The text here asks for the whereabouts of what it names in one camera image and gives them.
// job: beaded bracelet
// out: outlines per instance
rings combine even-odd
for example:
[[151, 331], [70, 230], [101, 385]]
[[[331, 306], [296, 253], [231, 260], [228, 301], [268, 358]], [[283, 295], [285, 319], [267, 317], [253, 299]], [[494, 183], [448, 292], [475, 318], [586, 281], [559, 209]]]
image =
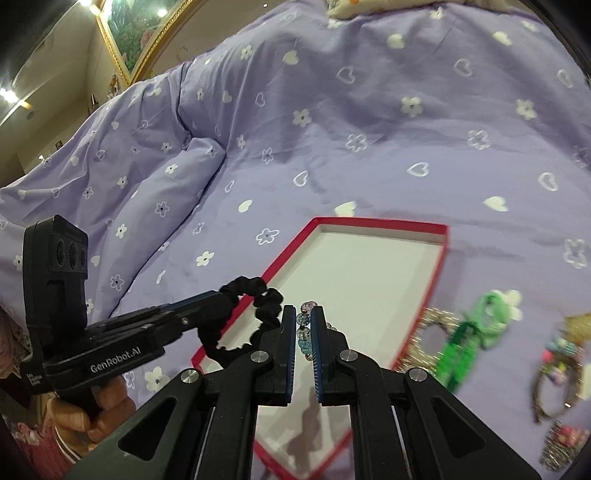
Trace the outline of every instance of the beaded bracelet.
[[[318, 304], [313, 300], [306, 301], [301, 304], [300, 312], [295, 317], [295, 322], [300, 326], [296, 330], [296, 335], [298, 338], [297, 343], [300, 347], [301, 352], [306, 356], [306, 360], [308, 360], [309, 362], [313, 360], [312, 338], [310, 335], [310, 329], [307, 327], [307, 325], [310, 324], [310, 312], [312, 311], [312, 308], [317, 306]], [[326, 328], [330, 330], [336, 330], [336, 328], [328, 322], [326, 322]]]
[[396, 367], [396, 371], [406, 373], [411, 368], [420, 367], [433, 372], [435, 365], [441, 358], [441, 353], [429, 355], [423, 350], [421, 338], [424, 331], [431, 325], [439, 325], [447, 336], [450, 336], [457, 328], [459, 321], [451, 312], [444, 310], [425, 308], [419, 324], [408, 341], [404, 357]]
[[[566, 399], [564, 401], [564, 408], [561, 408], [559, 411], [554, 413], [546, 412], [541, 405], [541, 398], [540, 398], [540, 390], [542, 383], [549, 378], [550, 373], [552, 372], [553, 368], [556, 367], [558, 364], [564, 364], [567, 367], [567, 371], [570, 370], [571, 374], [569, 377], [568, 389], [566, 390]], [[532, 389], [531, 400], [532, 400], [532, 408], [534, 410], [534, 417], [536, 423], [541, 423], [544, 419], [554, 419], [568, 409], [573, 407], [577, 400], [579, 399], [578, 393], [583, 384], [583, 366], [576, 361], [575, 358], [572, 356], [562, 355], [562, 354], [554, 354], [554, 359], [551, 362], [545, 363], [544, 365], [540, 366], [537, 375], [535, 376], [534, 386]]]

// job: gold hair clip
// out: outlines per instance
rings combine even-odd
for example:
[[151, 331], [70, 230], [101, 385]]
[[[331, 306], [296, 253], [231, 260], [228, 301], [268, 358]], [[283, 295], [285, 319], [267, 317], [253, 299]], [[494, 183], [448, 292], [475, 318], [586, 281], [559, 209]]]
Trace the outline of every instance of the gold hair clip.
[[453, 313], [432, 308], [423, 309], [421, 320], [408, 341], [404, 356], [400, 359], [396, 371], [405, 373], [411, 368], [420, 367], [433, 372], [435, 365], [441, 357], [441, 353], [429, 355], [423, 350], [421, 343], [423, 332], [431, 325], [439, 325], [449, 336], [456, 330], [459, 323], [459, 320], [453, 316]]

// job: framed painting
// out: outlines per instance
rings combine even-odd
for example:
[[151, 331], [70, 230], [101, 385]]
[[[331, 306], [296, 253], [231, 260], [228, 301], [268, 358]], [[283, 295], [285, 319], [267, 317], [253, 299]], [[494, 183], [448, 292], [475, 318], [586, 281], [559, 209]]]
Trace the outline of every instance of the framed painting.
[[206, 0], [99, 0], [100, 32], [127, 86], [148, 76], [167, 41]]

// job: bed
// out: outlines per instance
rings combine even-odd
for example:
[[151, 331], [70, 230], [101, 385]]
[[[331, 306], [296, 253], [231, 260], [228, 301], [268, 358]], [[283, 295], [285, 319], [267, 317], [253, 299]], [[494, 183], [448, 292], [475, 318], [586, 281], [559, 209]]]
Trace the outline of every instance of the bed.
[[[530, 385], [563, 317], [589, 310], [589, 111], [583, 73], [524, 12], [441, 4], [337, 21], [323, 0], [288, 1], [131, 86], [0, 190], [0, 305], [24, 324], [24, 228], [56, 213], [89, 234], [93, 322], [260, 275], [316, 216], [445, 224], [431, 305], [522, 299], [457, 396], [557, 478], [538, 462], [549, 424], [532, 420]], [[134, 400], [198, 347], [186, 334], [126, 374]], [[590, 427], [590, 408], [564, 421]], [[253, 478], [264, 470], [255, 459]], [[298, 478], [319, 470], [353, 478], [350, 449]]]

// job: light fixture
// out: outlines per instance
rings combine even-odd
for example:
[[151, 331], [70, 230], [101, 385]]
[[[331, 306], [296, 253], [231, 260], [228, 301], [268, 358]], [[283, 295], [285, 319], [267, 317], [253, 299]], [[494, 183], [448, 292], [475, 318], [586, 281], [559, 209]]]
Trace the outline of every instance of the light fixture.
[[8, 103], [18, 102], [17, 94], [14, 93], [12, 90], [6, 90], [4, 88], [0, 88], [0, 96], [2, 98], [4, 98]]

